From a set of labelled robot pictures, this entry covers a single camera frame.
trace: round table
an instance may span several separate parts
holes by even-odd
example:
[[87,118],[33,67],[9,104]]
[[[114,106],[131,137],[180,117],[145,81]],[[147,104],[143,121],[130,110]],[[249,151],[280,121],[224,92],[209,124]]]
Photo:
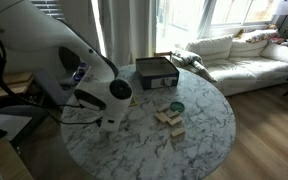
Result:
[[[61,126],[66,148],[84,170],[99,179],[201,179],[226,158],[235,138],[235,117],[225,97],[201,77],[179,69],[176,87],[143,90],[135,66],[119,68],[138,105],[129,107],[119,131],[96,124]],[[182,123],[170,126],[154,118],[158,107],[182,102]],[[67,104],[77,104],[72,96]],[[65,107],[65,122],[91,122],[100,112]],[[185,134],[171,137],[183,127]]]

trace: cardboard box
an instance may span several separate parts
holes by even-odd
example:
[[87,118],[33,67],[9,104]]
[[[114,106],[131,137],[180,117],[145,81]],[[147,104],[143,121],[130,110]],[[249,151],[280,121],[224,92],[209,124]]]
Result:
[[136,72],[144,90],[177,86],[179,71],[165,57],[136,59]]

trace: black cable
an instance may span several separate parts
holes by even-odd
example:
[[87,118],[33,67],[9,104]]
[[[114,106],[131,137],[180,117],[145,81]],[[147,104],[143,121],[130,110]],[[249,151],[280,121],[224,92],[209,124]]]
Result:
[[4,48],[4,45],[2,43],[2,41],[0,40],[0,48],[1,48],[1,51],[0,52],[0,87],[9,95],[9,96],[12,96],[12,97],[15,97],[15,99],[17,101],[19,101],[20,103],[23,103],[23,104],[28,104],[28,105],[32,105],[32,106],[35,106],[35,107],[39,107],[41,109],[43,109],[44,111],[46,111],[55,121],[56,123],[60,123],[60,124],[65,124],[65,125],[77,125],[77,124],[93,124],[95,122],[98,122],[101,120],[102,117],[99,117],[97,118],[95,121],[92,121],[90,123],[66,123],[66,122],[63,122],[63,121],[60,121],[58,120],[53,114],[51,114],[47,109],[45,109],[43,106],[41,105],[38,105],[36,103],[33,103],[25,98],[22,98],[20,96],[18,96],[17,94],[15,94],[4,82],[4,79],[3,79],[3,74],[4,74],[4,69],[5,69],[5,65],[6,65],[6,51],[5,51],[5,48]]
[[67,122],[63,122],[58,120],[50,111],[48,111],[47,109],[45,109],[44,107],[41,107],[44,111],[46,111],[54,120],[56,123],[60,123],[60,124],[65,124],[65,125],[85,125],[85,124],[94,124],[94,123],[98,123],[99,121],[102,120],[102,116],[96,118],[94,121],[92,122],[76,122],[76,123],[67,123]]
[[[58,107],[73,107],[73,108],[84,108],[83,106],[79,105],[79,106],[76,106],[76,105],[70,105],[70,104],[60,104],[60,105],[57,105]],[[98,109],[92,109],[92,108],[87,108],[91,111],[101,111],[101,110],[98,110]]]

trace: sofa cushion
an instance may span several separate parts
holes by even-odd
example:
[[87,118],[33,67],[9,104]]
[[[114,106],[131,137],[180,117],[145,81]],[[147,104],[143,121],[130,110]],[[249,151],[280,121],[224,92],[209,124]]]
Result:
[[230,53],[232,40],[232,36],[201,39],[189,42],[186,45],[185,50],[200,55],[204,62],[216,59],[226,59]]
[[268,59],[274,59],[288,63],[288,47],[285,46],[269,44],[260,53],[260,55]]
[[229,57],[256,57],[267,45],[267,40],[255,43],[248,43],[234,39],[230,49]]
[[223,83],[225,83],[226,80],[242,80],[245,81],[246,84],[256,81],[253,73],[225,59],[205,61],[204,65],[214,79],[222,81]]
[[273,80],[288,75],[288,63],[282,61],[263,57],[229,58],[228,61],[247,69],[257,80]]

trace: wooden floor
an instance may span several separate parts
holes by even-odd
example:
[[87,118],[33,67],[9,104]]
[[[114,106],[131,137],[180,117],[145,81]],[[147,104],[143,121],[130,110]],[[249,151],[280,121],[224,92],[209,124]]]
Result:
[[[236,139],[224,163],[206,179],[288,179],[288,84],[227,97]],[[21,146],[35,179],[94,179],[75,164],[59,127],[45,120]]]

